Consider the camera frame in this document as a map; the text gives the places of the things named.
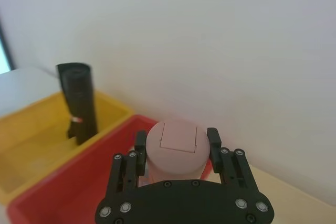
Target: white table surface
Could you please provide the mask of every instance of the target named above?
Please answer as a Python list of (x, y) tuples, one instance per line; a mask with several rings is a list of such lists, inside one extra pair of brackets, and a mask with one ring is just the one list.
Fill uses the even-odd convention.
[[(22, 109), (60, 90), (57, 78), (37, 68), (22, 68), (0, 74), (0, 117)], [(9, 224), (0, 205), (0, 223)]]
[[(34, 68), (19, 69), (0, 75), (0, 116), (21, 109), (60, 90), (55, 77)], [(264, 173), (251, 168), (259, 190), (275, 209), (272, 224), (335, 224), (336, 207), (329, 206), (310, 195)], [(218, 182), (217, 174), (208, 180)], [(0, 223), (9, 224), (5, 207), (0, 206)]]

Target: red container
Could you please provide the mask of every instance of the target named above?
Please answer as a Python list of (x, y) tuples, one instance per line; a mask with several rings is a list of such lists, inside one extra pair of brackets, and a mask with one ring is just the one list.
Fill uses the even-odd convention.
[[(147, 132), (156, 122), (135, 115), (69, 163), (14, 199), (8, 206), (13, 224), (94, 224), (104, 197), (112, 155), (127, 153), (137, 131)], [(211, 171), (208, 162), (202, 175)]]

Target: yellow bin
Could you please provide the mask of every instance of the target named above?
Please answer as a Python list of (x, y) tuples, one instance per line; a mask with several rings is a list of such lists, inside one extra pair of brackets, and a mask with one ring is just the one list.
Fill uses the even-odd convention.
[(55, 93), (0, 118), (0, 202), (13, 198), (82, 152), (128, 119), (133, 111), (95, 93), (98, 134), (82, 145), (67, 139), (70, 115), (63, 94)]

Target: black cylinder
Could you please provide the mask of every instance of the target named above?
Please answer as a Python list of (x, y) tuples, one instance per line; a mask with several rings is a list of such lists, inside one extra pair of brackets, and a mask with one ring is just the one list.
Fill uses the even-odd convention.
[(57, 65), (61, 87), (71, 113), (68, 137), (78, 145), (98, 133), (91, 68), (84, 63)]

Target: pink cylinder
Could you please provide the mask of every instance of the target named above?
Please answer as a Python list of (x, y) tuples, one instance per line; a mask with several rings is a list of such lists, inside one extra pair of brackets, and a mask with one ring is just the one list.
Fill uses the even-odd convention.
[(157, 123), (146, 141), (151, 183), (174, 179), (199, 179), (209, 158), (206, 132), (183, 120)]

